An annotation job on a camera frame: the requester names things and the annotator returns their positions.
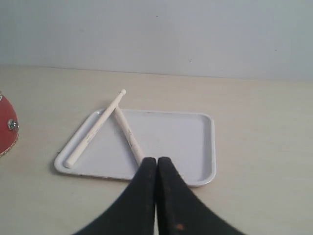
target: wooden drumstick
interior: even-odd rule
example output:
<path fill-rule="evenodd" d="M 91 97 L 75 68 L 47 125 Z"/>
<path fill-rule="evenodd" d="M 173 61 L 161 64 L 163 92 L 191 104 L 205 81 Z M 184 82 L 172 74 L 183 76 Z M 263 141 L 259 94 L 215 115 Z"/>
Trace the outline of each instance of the wooden drumstick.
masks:
<path fill-rule="evenodd" d="M 112 101 L 112 103 L 107 107 L 107 109 L 103 112 L 100 116 L 98 121 L 94 124 L 94 126 L 90 129 L 87 135 L 83 138 L 83 140 L 78 144 L 78 146 L 74 149 L 71 155 L 67 158 L 64 163 L 64 166 L 67 168 L 72 168 L 77 159 L 89 145 L 93 137 L 97 134 L 97 132 L 102 127 L 103 123 L 108 119 L 114 109 L 118 106 L 119 102 L 121 101 L 123 95 L 126 94 L 126 90 L 123 89 L 120 91 L 118 96 Z"/>
<path fill-rule="evenodd" d="M 121 129 L 124 132 L 124 135 L 128 141 L 129 146 L 131 147 L 131 150 L 134 154 L 134 157 L 135 157 L 138 165 L 140 165 L 141 161 L 143 160 L 143 158 L 145 156 L 144 156 L 143 151 L 140 148 L 136 138 L 134 137 L 133 132 L 131 131 L 131 128 L 129 127 L 129 124 L 127 123 L 127 120 L 126 120 L 122 110 L 119 108 L 119 106 L 117 106 L 115 108 L 114 115 L 115 115 L 115 118 L 116 118 L 118 124 L 120 125 Z"/>

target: white tray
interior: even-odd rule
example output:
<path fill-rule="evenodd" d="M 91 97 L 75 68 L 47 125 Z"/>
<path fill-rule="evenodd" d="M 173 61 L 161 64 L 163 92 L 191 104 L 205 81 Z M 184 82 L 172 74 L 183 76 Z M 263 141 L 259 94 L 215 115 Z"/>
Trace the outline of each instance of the white tray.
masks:
<path fill-rule="evenodd" d="M 113 115 L 103 124 L 74 167 L 64 161 L 95 124 L 104 109 L 92 113 L 55 159 L 65 174 L 131 180 L 138 169 Z M 188 186 L 198 187 L 216 174 L 214 123 L 204 114 L 122 110 L 147 157 L 170 157 Z"/>

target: wooden table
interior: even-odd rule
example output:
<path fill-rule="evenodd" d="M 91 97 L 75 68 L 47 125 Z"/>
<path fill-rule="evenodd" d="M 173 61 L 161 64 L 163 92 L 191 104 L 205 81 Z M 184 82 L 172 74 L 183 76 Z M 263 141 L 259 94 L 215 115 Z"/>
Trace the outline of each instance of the wooden table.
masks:
<path fill-rule="evenodd" d="M 0 159 L 0 234 L 69 235 L 127 182 L 60 175 L 58 151 L 122 88 L 121 108 L 215 120 L 217 175 L 194 193 L 248 235 L 313 234 L 313 83 L 0 67 L 20 138 Z"/>

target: red object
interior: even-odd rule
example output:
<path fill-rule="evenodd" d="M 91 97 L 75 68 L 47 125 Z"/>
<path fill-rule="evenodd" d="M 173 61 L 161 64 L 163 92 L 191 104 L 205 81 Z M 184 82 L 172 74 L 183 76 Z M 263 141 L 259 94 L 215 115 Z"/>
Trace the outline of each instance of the red object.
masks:
<path fill-rule="evenodd" d="M 0 156 L 15 144 L 18 130 L 16 113 L 10 102 L 0 92 Z"/>

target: white wall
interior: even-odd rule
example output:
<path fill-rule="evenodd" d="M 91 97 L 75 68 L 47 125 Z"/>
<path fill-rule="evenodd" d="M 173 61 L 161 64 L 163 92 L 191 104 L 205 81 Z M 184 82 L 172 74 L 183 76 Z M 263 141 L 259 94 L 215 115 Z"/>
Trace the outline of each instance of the white wall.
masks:
<path fill-rule="evenodd" d="M 0 64 L 313 81 L 311 0 L 0 0 Z"/>

